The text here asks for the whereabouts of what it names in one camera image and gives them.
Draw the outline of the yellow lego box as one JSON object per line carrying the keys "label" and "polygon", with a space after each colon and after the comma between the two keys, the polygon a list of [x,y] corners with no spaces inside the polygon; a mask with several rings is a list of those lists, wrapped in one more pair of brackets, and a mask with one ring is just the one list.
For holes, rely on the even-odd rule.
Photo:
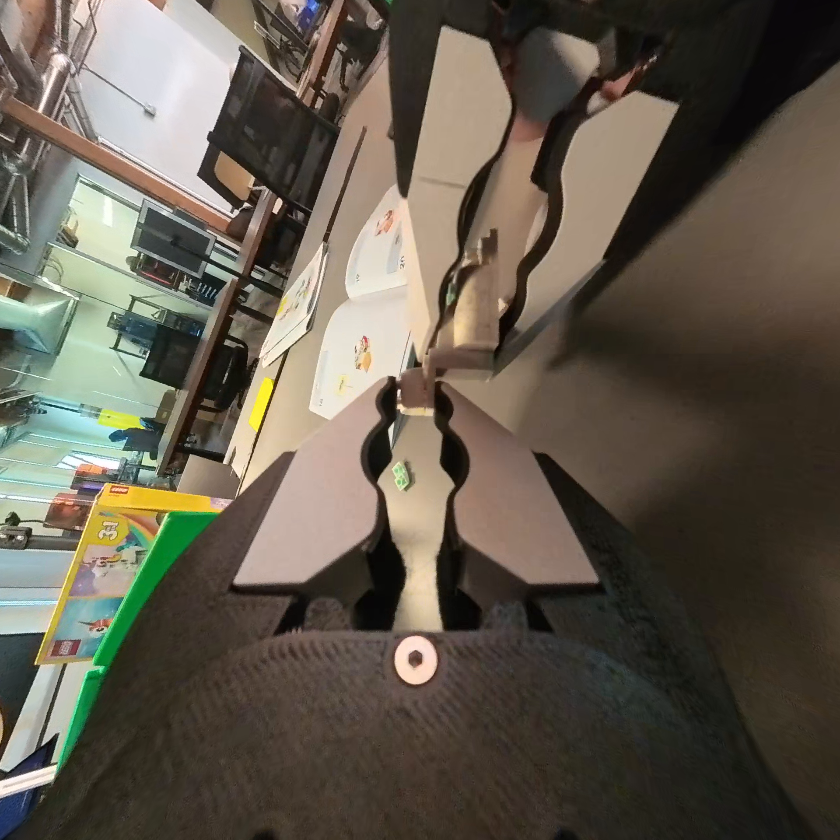
{"label": "yellow lego box", "polygon": [[35,664],[92,660],[171,512],[218,513],[233,496],[106,484],[94,500]]}

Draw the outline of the green plastic bin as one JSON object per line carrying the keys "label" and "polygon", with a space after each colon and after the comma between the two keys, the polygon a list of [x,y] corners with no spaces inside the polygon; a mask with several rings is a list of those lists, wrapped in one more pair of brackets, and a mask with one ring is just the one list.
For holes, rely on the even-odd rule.
{"label": "green plastic bin", "polygon": [[217,516],[216,511],[171,511],[164,517],[147,559],[141,565],[128,593],[122,599],[110,629],[106,632],[104,640],[93,657],[92,668],[81,682],[77,704],[56,762],[57,770],[61,770],[67,763],[88,722],[102,683],[144,605],[175,560],[193,544]]}

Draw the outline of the black mesh chair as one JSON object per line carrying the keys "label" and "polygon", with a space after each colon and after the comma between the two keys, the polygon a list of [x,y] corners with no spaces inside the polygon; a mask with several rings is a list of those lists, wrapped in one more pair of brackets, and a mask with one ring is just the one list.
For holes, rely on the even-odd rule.
{"label": "black mesh chair", "polygon": [[197,176],[233,208],[264,186],[290,209],[310,215],[340,133],[340,110],[336,93],[310,107],[240,45]]}

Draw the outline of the open lego instruction booklet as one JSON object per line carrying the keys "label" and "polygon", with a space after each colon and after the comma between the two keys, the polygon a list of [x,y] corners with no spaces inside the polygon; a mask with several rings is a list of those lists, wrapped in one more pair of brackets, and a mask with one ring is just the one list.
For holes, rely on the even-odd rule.
{"label": "open lego instruction booklet", "polygon": [[362,227],[345,272],[347,299],[322,338],[310,412],[332,419],[383,377],[398,379],[415,354],[407,322],[407,270],[402,198],[383,195]]}

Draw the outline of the dark wooden table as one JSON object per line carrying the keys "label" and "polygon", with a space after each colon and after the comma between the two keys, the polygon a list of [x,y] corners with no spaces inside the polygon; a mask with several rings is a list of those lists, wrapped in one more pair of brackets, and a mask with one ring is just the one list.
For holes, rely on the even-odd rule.
{"label": "dark wooden table", "polygon": [[296,95],[310,109],[315,109],[330,94],[344,104],[354,87],[358,63],[346,58],[349,47],[344,37],[348,23],[367,25],[366,2],[321,2],[313,23],[308,48],[296,82]]}
{"label": "dark wooden table", "polygon": [[174,407],[161,437],[155,469],[158,477],[165,475],[176,455],[199,454],[208,459],[217,456],[212,451],[204,451],[187,445],[186,436],[191,431],[203,404],[203,388],[211,369],[212,358],[233,321],[233,315],[238,308],[240,291],[253,286],[273,298],[281,298],[278,287],[253,277],[259,247],[268,224],[273,218],[276,202],[277,195],[264,187],[239,247],[237,262],[230,270],[233,279],[217,295],[186,374],[184,386],[178,390]]}

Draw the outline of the silver ventilation duct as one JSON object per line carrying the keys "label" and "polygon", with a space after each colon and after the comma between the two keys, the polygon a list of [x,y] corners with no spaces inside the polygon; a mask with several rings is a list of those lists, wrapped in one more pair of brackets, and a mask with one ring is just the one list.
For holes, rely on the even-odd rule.
{"label": "silver ventilation duct", "polygon": [[[20,3],[2,2],[2,109],[18,101],[56,122],[68,112],[83,136],[99,142],[78,77],[98,34],[100,6],[101,2],[44,2],[46,32],[38,60],[33,60],[25,45]],[[22,255],[30,248],[30,187],[47,146],[47,140],[2,115],[2,251]]]}

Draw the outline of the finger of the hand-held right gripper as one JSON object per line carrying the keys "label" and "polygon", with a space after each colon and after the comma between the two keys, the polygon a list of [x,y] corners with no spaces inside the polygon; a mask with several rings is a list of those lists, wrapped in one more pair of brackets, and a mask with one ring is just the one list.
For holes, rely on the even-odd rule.
{"label": "finger of the hand-held right gripper", "polygon": [[605,255],[679,105],[634,91],[561,130],[545,162],[516,287],[500,319],[493,374],[567,309]]}
{"label": "finger of the hand-held right gripper", "polygon": [[511,117],[511,97],[490,42],[441,27],[402,200],[404,235],[413,230],[422,272],[435,287],[476,242],[468,243],[466,209],[483,191],[476,184],[498,158]]}

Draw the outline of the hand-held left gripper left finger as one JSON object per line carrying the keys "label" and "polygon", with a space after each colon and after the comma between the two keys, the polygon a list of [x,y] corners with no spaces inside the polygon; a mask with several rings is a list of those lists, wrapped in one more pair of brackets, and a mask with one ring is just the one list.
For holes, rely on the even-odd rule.
{"label": "hand-held left gripper left finger", "polygon": [[396,397],[396,378],[381,378],[290,454],[235,590],[329,598],[354,625],[393,625],[405,565],[379,478],[392,461]]}

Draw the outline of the yellow sticky note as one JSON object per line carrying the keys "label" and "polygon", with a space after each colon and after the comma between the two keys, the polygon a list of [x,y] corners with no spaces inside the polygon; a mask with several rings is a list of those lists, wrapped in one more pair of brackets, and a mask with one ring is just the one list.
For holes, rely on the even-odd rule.
{"label": "yellow sticky note", "polygon": [[262,380],[257,391],[254,404],[248,415],[248,425],[258,433],[264,423],[271,397],[275,390],[275,382],[269,377]]}

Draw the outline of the long white lego assembly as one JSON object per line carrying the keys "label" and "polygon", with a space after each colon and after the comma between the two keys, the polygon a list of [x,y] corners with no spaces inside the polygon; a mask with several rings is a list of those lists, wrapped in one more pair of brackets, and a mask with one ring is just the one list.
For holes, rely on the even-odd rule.
{"label": "long white lego assembly", "polygon": [[400,373],[396,404],[403,415],[431,417],[439,379],[451,373],[490,377],[510,301],[500,292],[498,228],[466,249],[440,287],[422,272],[411,228],[404,238],[406,322],[415,362]]}

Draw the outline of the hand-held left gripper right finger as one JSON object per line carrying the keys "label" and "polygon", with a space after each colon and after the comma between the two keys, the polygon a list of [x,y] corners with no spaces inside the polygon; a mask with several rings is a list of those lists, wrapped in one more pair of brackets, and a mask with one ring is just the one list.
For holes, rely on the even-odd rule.
{"label": "hand-held left gripper right finger", "polygon": [[445,503],[436,584],[445,628],[477,628],[495,606],[592,595],[601,579],[537,456],[458,392],[438,385]]}

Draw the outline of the grey computer monitor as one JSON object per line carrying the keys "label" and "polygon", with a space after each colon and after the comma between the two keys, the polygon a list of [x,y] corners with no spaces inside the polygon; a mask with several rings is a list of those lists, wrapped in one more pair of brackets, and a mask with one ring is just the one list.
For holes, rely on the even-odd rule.
{"label": "grey computer monitor", "polygon": [[144,198],[131,249],[198,280],[206,273],[216,242],[216,236],[188,213]]}

